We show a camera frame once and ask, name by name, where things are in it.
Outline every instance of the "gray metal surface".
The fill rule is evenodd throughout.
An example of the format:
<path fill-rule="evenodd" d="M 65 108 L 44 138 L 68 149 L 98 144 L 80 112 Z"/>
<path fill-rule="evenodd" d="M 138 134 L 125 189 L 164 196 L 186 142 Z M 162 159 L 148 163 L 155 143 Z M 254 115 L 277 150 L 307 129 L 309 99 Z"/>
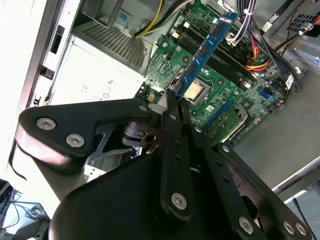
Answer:
<path fill-rule="evenodd" d="M 320 197 L 315 191 L 307 191 L 297 198 L 301 211 L 308 221 L 314 235 L 320 238 Z M 287 206 L 303 221 L 295 204 L 291 201 Z"/>
<path fill-rule="evenodd" d="M 302 87 L 303 92 L 289 95 L 282 111 L 267 116 L 234 146 L 270 188 L 320 156 L 319 77 L 307 73 Z"/>
<path fill-rule="evenodd" d="M 147 75 L 152 50 L 152 45 L 147 41 L 132 39 L 127 30 L 121 32 L 116 27 L 106 29 L 94 21 L 74 28 L 72 33 L 142 76 Z"/>

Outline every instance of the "black cable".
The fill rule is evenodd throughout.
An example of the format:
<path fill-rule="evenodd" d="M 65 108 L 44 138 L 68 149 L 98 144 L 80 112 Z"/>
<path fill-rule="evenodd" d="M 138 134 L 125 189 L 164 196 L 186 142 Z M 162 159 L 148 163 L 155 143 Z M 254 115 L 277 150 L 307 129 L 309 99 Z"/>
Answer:
<path fill-rule="evenodd" d="M 305 225 L 306 225 L 306 226 L 308 227 L 308 229 L 310 230 L 312 237 L 314 238 L 314 240 L 317 240 L 317 237 L 316 237 L 315 233 L 312 231 L 312 229 L 311 229 L 311 227 L 310 227 L 307 219 L 305 218 L 305 215 L 304 215 L 303 212 L 301 211 L 299 202 L 298 202 L 298 200 L 297 200 L 296 198 L 293 199 L 293 203 L 294 203 L 296 209 L 298 210 L 299 214 L 301 215 L 301 217 L 302 217 Z"/>
<path fill-rule="evenodd" d="M 11 195 L 11 201 L 12 200 L 14 200 L 15 199 L 15 195 L 16 195 L 16 191 L 15 190 L 13 190 L 12 191 L 12 195 Z M 18 216 L 18 220 L 16 221 L 16 223 L 15 224 L 12 224 L 12 225 L 9 225 L 9 226 L 6 226 L 6 227 L 3 227 L 3 228 L 1 228 L 0 230 L 3 230 L 3 229 L 7 229 L 7 228 L 11 228 L 11 227 L 13 227 L 13 226 L 15 226 L 15 225 L 17 225 L 18 223 L 19 223 L 19 221 L 20 221 L 20 215 L 19 215 L 19 212 L 18 212 L 18 209 L 17 209 L 17 206 L 16 205 L 14 205 L 14 208 L 15 208 L 15 211 L 16 211 L 16 214 L 17 214 L 17 216 Z"/>

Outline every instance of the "metal screw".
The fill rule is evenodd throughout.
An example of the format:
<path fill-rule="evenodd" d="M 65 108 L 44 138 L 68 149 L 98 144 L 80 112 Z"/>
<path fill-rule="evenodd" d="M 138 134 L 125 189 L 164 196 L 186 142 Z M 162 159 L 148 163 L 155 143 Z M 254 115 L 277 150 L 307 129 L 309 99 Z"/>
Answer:
<path fill-rule="evenodd" d="M 227 146 L 222 146 L 222 149 L 223 149 L 226 153 L 228 153 L 228 152 L 230 151 Z"/>
<path fill-rule="evenodd" d="M 195 129 L 198 133 L 202 133 L 202 130 L 201 130 L 201 128 L 200 128 L 200 127 L 195 126 L 195 127 L 194 127 L 194 129 Z"/>
<path fill-rule="evenodd" d="M 142 111 L 144 111 L 144 112 L 148 111 L 145 106 L 141 106 L 141 105 L 140 105 L 139 108 L 140 108 Z"/>
<path fill-rule="evenodd" d="M 295 234 L 295 230 L 294 228 L 290 225 L 290 223 L 288 223 L 287 221 L 283 221 L 283 226 L 285 228 L 285 230 L 288 231 L 288 233 L 290 233 L 291 235 Z"/>
<path fill-rule="evenodd" d="M 305 230 L 305 228 L 298 222 L 295 223 L 295 227 L 296 229 L 298 229 L 298 231 L 303 235 L 303 236 L 307 236 L 307 231 Z"/>
<path fill-rule="evenodd" d="M 239 217 L 239 224 L 247 234 L 251 235 L 254 233 L 254 227 L 244 216 Z"/>
<path fill-rule="evenodd" d="M 185 210 L 187 208 L 187 200 L 181 193 L 175 192 L 172 194 L 171 201 L 177 209 Z"/>
<path fill-rule="evenodd" d="M 57 126 L 55 121 L 47 117 L 38 119 L 36 125 L 43 130 L 52 130 Z"/>
<path fill-rule="evenodd" d="M 176 116 L 175 115 L 172 115 L 172 114 L 169 114 L 169 117 L 172 118 L 173 120 L 176 120 Z"/>
<path fill-rule="evenodd" d="M 83 145 L 85 145 L 85 139 L 78 134 L 68 135 L 65 141 L 73 148 L 81 148 Z"/>

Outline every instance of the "white sticker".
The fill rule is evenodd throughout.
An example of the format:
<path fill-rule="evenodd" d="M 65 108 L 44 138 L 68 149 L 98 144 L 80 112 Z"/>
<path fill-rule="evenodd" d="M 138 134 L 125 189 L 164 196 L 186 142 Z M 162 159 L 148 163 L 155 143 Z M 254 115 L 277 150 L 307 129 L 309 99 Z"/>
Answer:
<path fill-rule="evenodd" d="M 230 19 L 228 19 L 228 18 L 225 18 L 225 17 L 220 17 L 219 19 L 220 19 L 221 21 L 224 21 L 224 22 L 228 23 L 228 24 L 232 23 L 232 20 L 230 20 Z"/>
<path fill-rule="evenodd" d="M 211 113 L 213 110 L 215 110 L 215 108 L 211 105 L 208 105 L 205 110 L 207 110 L 209 113 Z"/>
<path fill-rule="evenodd" d="M 300 70 L 300 68 L 299 68 L 298 66 L 296 66 L 294 69 L 295 69 L 295 71 L 296 71 L 297 74 L 300 74 L 300 73 L 301 73 L 301 70 Z"/>
<path fill-rule="evenodd" d="M 294 82 L 294 76 L 291 74 L 288 77 L 288 80 L 285 82 L 286 87 L 290 89 L 293 82 Z"/>

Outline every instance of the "yellow wire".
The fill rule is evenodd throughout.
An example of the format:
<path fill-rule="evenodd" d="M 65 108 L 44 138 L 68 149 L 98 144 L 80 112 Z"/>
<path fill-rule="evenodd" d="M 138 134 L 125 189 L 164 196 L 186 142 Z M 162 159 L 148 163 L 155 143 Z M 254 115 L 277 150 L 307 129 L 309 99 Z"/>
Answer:
<path fill-rule="evenodd" d="M 152 22 L 150 23 L 150 25 L 143 31 L 141 32 L 138 36 L 136 36 L 136 38 L 141 38 L 143 37 L 145 34 L 147 34 L 147 32 L 153 27 L 153 25 L 156 23 L 158 17 L 159 17 L 159 14 L 160 14 L 160 11 L 161 11 L 161 7 L 162 7 L 162 4 L 163 4 L 163 0 L 160 0 L 160 5 L 159 5 L 159 8 L 158 8 L 158 11 L 156 12 L 156 15 L 154 16 Z"/>

